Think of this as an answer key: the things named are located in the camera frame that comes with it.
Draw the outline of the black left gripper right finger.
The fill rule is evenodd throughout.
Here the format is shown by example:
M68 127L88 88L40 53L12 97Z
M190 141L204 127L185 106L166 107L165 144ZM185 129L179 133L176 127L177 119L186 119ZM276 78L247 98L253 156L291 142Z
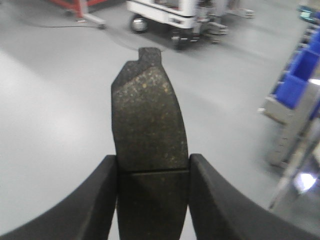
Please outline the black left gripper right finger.
M189 211L198 240L318 240L260 207L201 154L190 155Z

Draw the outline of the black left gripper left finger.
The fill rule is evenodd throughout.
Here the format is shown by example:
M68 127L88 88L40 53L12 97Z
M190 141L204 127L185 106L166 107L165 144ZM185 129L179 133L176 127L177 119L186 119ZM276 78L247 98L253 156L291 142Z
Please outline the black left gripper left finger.
M107 155L89 177L57 205L2 240L106 240L117 198L117 162Z

